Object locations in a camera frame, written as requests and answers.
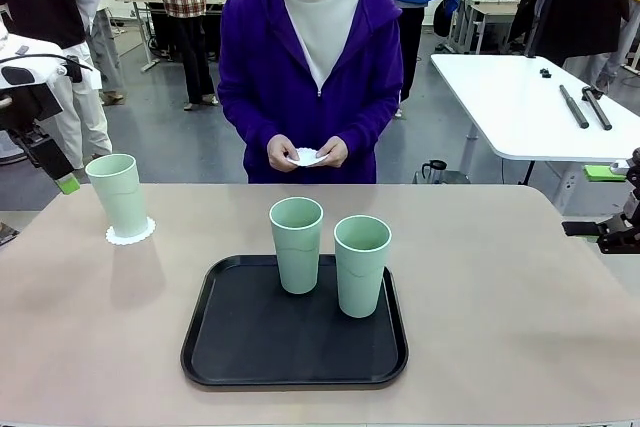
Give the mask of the person's left hand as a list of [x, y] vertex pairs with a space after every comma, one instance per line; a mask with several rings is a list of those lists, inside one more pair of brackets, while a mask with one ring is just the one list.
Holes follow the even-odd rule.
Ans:
[[348, 147], [338, 136], [331, 137], [317, 152], [315, 167], [340, 168], [348, 157]]

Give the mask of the person's right hand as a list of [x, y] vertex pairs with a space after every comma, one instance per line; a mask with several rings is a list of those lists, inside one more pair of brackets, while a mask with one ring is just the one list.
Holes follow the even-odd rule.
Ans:
[[278, 134], [269, 140], [267, 155], [270, 166], [279, 172], [290, 172], [298, 167], [297, 149], [284, 135]]

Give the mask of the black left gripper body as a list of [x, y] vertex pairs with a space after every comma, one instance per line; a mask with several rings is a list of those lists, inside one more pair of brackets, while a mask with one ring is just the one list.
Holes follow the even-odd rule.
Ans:
[[19, 147], [38, 142], [44, 136], [38, 123], [61, 111], [47, 84], [1, 90], [1, 129]]

